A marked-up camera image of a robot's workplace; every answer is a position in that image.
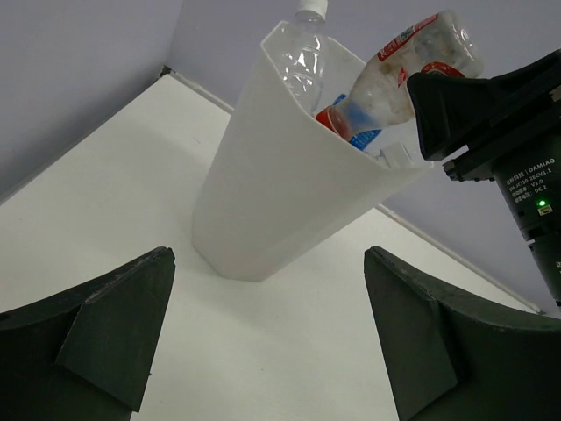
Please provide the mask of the clear bottle white cap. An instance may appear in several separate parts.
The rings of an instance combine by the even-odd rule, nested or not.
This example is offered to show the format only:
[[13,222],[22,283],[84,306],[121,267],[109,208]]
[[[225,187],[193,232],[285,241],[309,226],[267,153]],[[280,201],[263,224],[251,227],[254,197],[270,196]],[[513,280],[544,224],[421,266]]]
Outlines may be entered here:
[[414,166],[411,155],[401,142],[385,146],[373,157],[374,161],[386,169],[409,169]]

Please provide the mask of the red cap tea bottle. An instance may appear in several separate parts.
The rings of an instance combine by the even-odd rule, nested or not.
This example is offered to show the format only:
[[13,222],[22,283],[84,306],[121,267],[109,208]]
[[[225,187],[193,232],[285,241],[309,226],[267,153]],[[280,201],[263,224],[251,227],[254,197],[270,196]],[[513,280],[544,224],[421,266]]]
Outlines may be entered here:
[[476,78],[484,69],[478,48],[452,10],[411,25],[370,59],[349,94],[318,112],[316,121],[349,141],[414,117],[407,80],[416,73]]

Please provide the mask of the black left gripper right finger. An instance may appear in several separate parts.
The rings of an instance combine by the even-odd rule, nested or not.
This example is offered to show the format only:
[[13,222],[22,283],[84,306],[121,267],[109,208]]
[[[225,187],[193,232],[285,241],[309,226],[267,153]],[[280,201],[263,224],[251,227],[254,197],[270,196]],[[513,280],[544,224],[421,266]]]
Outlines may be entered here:
[[560,322],[489,301],[375,246],[364,276],[401,420],[557,420]]

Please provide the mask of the blue label water bottle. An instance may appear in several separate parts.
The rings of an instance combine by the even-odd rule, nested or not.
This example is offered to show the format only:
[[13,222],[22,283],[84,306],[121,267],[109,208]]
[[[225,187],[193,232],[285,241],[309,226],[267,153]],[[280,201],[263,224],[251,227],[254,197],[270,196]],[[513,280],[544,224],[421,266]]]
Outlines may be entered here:
[[[336,107],[339,103],[345,102],[346,98],[347,95],[340,94],[334,100],[332,106]],[[347,107],[347,111],[349,112],[348,117],[350,118],[352,124],[364,127],[366,124],[369,124],[371,122],[371,119],[353,101],[350,101],[350,104]],[[334,126],[336,127],[336,132],[343,138],[346,138],[346,136],[350,133],[349,125],[341,122],[340,118],[337,119],[337,122],[334,123]],[[381,130],[357,132],[352,138],[349,139],[349,143],[355,146],[358,150],[364,152],[366,148],[380,135],[380,133]]]

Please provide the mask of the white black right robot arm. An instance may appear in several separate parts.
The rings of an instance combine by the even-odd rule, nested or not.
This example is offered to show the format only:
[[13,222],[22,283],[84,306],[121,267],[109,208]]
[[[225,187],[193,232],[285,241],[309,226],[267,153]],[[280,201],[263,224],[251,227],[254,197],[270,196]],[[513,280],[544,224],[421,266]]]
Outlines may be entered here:
[[407,83],[420,151],[455,182],[496,182],[560,300],[560,52],[490,79],[430,71]]

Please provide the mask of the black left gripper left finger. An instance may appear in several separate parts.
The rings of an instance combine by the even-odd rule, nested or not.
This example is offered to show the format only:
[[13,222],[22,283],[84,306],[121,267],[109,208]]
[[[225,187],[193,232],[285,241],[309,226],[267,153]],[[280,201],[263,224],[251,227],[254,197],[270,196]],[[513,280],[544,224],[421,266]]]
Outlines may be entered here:
[[174,252],[1,315],[3,420],[128,420],[140,410],[172,292]]

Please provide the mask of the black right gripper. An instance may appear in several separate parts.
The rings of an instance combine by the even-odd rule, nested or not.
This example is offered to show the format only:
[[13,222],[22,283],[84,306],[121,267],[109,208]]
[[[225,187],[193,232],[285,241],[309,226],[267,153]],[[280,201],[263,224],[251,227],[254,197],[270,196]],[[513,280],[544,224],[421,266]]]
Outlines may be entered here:
[[[539,104],[560,84],[560,51],[490,79],[417,73],[408,82],[419,147],[426,161],[440,161],[510,116]],[[525,239],[560,236],[560,129],[495,160],[486,176],[461,175],[444,164],[453,181],[495,181]]]

